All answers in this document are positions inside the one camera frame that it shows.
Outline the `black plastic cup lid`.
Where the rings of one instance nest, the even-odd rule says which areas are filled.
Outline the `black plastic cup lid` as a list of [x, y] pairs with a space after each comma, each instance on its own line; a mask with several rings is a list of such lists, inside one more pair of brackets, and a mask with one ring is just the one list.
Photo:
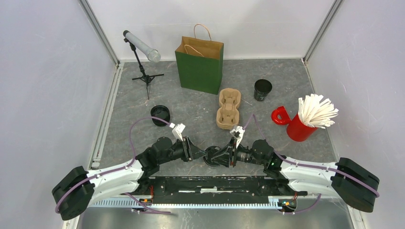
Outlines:
[[210, 160], [210, 156], [212, 156], [214, 153], [218, 152], [220, 150], [220, 147], [218, 146], [210, 146], [208, 147], [205, 151], [208, 153], [207, 156], [205, 156], [209, 161]]

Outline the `green paper bag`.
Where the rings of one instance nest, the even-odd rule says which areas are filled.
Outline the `green paper bag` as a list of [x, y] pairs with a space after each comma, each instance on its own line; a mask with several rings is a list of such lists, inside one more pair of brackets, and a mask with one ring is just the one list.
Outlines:
[[218, 94], [223, 77], [224, 43], [183, 36], [175, 50], [182, 88]]

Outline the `black paper coffee cup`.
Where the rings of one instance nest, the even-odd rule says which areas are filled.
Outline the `black paper coffee cup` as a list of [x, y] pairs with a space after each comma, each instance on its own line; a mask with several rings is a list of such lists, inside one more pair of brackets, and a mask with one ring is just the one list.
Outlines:
[[204, 157], [203, 160], [204, 160], [205, 164], [207, 164], [207, 165], [210, 166], [210, 167], [218, 167], [218, 166], [220, 166], [220, 165], [217, 164], [217, 163], [214, 163], [214, 162], [209, 161], [206, 157]]

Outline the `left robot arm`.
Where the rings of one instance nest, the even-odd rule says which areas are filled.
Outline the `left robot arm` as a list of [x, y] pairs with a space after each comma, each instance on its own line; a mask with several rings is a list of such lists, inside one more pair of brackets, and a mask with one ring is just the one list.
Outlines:
[[159, 171], [161, 164], [177, 159], [190, 162], [206, 155], [207, 152], [195, 146], [188, 137], [175, 142], [160, 137], [135, 159], [125, 163], [96, 170], [75, 167], [52, 189], [55, 211], [66, 221], [103, 199], [134, 191], [145, 194], [150, 188], [149, 177]]

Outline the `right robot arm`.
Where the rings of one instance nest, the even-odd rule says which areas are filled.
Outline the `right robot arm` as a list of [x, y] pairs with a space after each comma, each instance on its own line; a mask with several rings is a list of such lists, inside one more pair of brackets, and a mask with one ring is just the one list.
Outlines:
[[341, 198], [359, 211], [373, 212], [380, 180], [349, 158], [329, 163], [296, 160], [278, 154], [264, 139], [256, 140], [252, 147], [237, 145], [231, 139], [223, 148], [211, 146], [206, 152], [203, 159], [212, 167], [235, 167], [237, 162], [262, 165], [263, 172], [276, 180], [276, 189], [282, 195], [324, 194]]

